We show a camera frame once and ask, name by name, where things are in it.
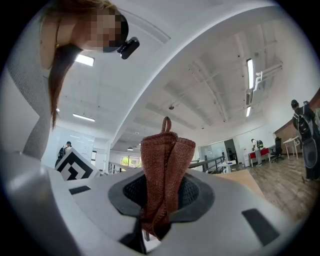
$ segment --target person's long hair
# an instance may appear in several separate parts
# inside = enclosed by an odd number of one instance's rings
[[[56,0],[45,14],[53,16],[86,14],[106,8],[117,9],[108,0]],[[48,79],[52,128],[56,125],[56,109],[65,76],[81,51],[82,49],[71,43],[58,47],[55,50],[52,68]]]

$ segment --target ceiling light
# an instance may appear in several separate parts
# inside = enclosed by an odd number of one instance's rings
[[[248,106],[246,108],[246,117],[248,117],[250,115],[250,111],[251,111],[251,106]]]
[[[254,87],[254,61],[250,58],[246,61],[248,68],[249,89]]]
[[[81,119],[84,119],[84,120],[88,120],[88,121],[91,121],[91,122],[95,122],[94,119],[88,118],[88,117],[85,117],[85,116],[82,116],[82,115],[73,114],[73,116],[76,117],[76,118],[81,118]]]
[[[88,56],[84,56],[82,54],[79,54],[76,59],[75,59],[76,62],[80,62],[80,63],[83,63],[83,64],[86,64],[88,66],[93,66],[94,65],[94,61],[95,59],[94,58],[91,58],[91,57],[88,57]]]

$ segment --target brown wall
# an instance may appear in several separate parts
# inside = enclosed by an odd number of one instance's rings
[[[320,108],[320,89],[317,91],[315,96],[310,101],[310,107],[312,110],[315,110],[317,108]],[[285,142],[286,140],[298,136],[297,130],[295,129],[294,125],[292,124],[292,120],[289,121],[287,124],[282,126],[279,130],[275,132],[275,136],[282,139],[282,142]],[[292,153],[292,148],[288,148],[288,152]],[[286,146],[282,144],[282,153],[287,154]]]

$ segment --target brown towel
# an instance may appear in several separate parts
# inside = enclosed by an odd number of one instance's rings
[[[169,215],[178,210],[178,190],[195,153],[196,144],[171,129],[165,117],[160,134],[141,142],[147,204],[141,211],[142,228],[162,239],[170,228]]]

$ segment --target doorway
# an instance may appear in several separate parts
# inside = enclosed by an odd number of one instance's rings
[[[225,140],[224,141],[226,154],[229,161],[235,160],[236,164],[238,164],[237,152],[236,147],[233,139]]]

